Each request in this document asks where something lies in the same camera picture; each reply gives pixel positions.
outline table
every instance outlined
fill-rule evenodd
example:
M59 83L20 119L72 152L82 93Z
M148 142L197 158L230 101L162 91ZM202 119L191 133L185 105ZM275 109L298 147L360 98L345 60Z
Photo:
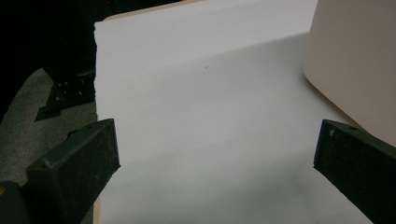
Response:
M99 119L121 168L100 223L370 223L313 169L350 122L302 61L314 0L206 0L96 23Z

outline white paper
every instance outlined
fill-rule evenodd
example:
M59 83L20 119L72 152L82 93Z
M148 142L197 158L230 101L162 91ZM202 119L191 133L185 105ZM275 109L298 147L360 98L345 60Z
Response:
M121 168L100 223L370 223L313 159L302 59L316 1L203 1L96 24L99 119Z

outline beige curved object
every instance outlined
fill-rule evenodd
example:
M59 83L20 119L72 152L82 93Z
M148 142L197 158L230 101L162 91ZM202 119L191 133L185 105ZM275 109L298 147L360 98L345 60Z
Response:
M304 72L361 127L396 146L396 1L318 0Z

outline gray carpet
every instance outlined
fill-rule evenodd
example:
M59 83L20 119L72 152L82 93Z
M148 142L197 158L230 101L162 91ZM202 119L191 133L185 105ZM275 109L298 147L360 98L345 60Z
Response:
M0 181L25 184L25 169L66 139L67 134L97 121L96 103L65 109L59 117L35 122L52 81L43 69L23 84L0 124ZM92 223L92 211L82 223Z

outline white table surface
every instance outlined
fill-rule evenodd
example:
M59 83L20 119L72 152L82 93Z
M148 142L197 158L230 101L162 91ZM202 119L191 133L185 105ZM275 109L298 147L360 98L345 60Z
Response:
M347 122L302 61L314 0L206 0L96 23L121 168L100 223L370 223L313 159Z

